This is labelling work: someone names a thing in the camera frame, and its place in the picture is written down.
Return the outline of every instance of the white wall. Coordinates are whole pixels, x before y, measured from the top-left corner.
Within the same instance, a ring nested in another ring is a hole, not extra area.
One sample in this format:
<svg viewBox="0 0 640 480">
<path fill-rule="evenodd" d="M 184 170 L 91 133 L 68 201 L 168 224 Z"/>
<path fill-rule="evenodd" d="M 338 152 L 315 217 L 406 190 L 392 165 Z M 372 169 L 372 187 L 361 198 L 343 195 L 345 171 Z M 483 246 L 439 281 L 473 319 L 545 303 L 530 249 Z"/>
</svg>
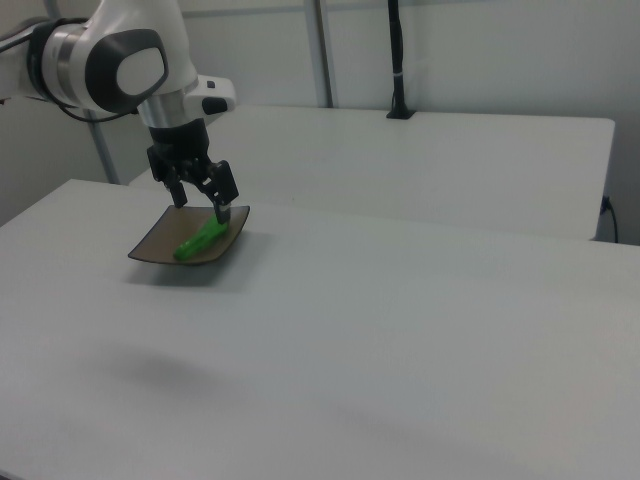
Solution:
<svg viewBox="0 0 640 480">
<path fill-rule="evenodd" d="M 91 16 L 99 0 L 58 0 L 63 16 Z M 203 75 L 233 80 L 240 104 L 324 106 L 309 0 L 181 0 L 191 56 Z M 122 183 L 148 168 L 139 118 L 100 126 Z"/>
<path fill-rule="evenodd" d="M 2 2 L 0 32 L 34 16 L 46 16 L 41 0 Z M 0 225 L 70 178 L 105 180 L 87 126 L 34 100 L 0 106 Z"/>
<path fill-rule="evenodd" d="M 638 0 L 401 5 L 412 107 L 615 120 L 606 190 L 621 240 L 640 243 Z M 326 10 L 337 104 L 387 109 L 393 86 L 386 2 L 326 0 Z M 610 228 L 605 218 L 600 237 L 610 238 Z"/>
</svg>

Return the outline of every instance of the green object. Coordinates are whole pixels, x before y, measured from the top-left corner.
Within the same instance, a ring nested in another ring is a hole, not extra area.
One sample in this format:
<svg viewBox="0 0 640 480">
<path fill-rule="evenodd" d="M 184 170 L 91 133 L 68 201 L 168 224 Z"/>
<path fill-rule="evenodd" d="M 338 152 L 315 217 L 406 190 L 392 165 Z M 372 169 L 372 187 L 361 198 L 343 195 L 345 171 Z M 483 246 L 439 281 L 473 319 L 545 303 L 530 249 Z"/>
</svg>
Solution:
<svg viewBox="0 0 640 480">
<path fill-rule="evenodd" d="M 200 230 L 198 230 L 198 233 L 176 248 L 176 251 L 173 252 L 173 257 L 180 262 L 189 260 L 197 253 L 200 253 L 204 249 L 210 247 L 213 242 L 223 235 L 228 229 L 229 224 L 223 223 L 220 225 L 218 223 L 218 219 L 214 215 Z"/>
</svg>

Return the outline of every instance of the black power cord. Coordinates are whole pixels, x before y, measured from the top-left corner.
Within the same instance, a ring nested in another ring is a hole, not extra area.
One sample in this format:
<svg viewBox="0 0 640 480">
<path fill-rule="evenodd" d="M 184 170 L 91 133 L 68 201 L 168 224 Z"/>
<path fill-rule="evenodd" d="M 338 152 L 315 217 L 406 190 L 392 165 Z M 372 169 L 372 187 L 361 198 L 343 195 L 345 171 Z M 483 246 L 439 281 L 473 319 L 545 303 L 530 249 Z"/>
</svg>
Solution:
<svg viewBox="0 0 640 480">
<path fill-rule="evenodd" d="M 616 212 L 613 209 L 613 204 L 611 203 L 611 199 L 609 197 L 602 197 L 602 203 L 600 204 L 600 215 L 604 215 L 607 213 L 607 210 L 611 212 L 611 218 L 613 219 L 613 233 L 615 235 L 616 243 L 620 243 L 618 241 L 618 219 L 616 218 Z"/>
</svg>

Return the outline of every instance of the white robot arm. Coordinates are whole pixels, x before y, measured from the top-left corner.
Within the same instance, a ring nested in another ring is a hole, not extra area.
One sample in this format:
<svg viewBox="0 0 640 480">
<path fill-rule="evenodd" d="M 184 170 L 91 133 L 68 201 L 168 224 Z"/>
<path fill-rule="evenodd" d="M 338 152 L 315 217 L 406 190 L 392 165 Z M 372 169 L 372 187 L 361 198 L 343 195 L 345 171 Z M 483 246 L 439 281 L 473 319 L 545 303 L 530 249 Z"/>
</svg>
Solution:
<svg viewBox="0 0 640 480">
<path fill-rule="evenodd" d="M 212 163 L 206 124 L 233 110 L 231 81 L 199 76 L 176 0 L 102 0 L 86 19 L 32 19 L 0 37 L 0 100 L 40 98 L 71 108 L 140 113 L 154 145 L 154 178 L 176 207 L 182 181 L 213 202 L 218 220 L 238 191 L 226 161 Z"/>
</svg>

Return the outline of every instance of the white tabletop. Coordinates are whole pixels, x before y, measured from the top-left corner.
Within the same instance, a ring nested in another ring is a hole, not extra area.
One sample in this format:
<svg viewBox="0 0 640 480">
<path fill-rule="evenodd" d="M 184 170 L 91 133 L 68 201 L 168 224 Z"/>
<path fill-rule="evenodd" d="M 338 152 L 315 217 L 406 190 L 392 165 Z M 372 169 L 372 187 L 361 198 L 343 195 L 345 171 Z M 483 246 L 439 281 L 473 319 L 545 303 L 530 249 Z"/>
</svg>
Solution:
<svg viewBox="0 0 640 480">
<path fill-rule="evenodd" d="M 417 113 L 405 122 L 381 111 L 244 106 L 209 134 L 210 156 L 231 163 L 249 203 L 586 240 L 613 128 L 589 118 Z M 131 185 L 163 188 L 150 173 Z"/>
<path fill-rule="evenodd" d="M 0 470 L 640 471 L 635 248 L 254 204 L 219 264 L 129 260 L 166 205 L 71 182 L 0 229 Z"/>
</svg>

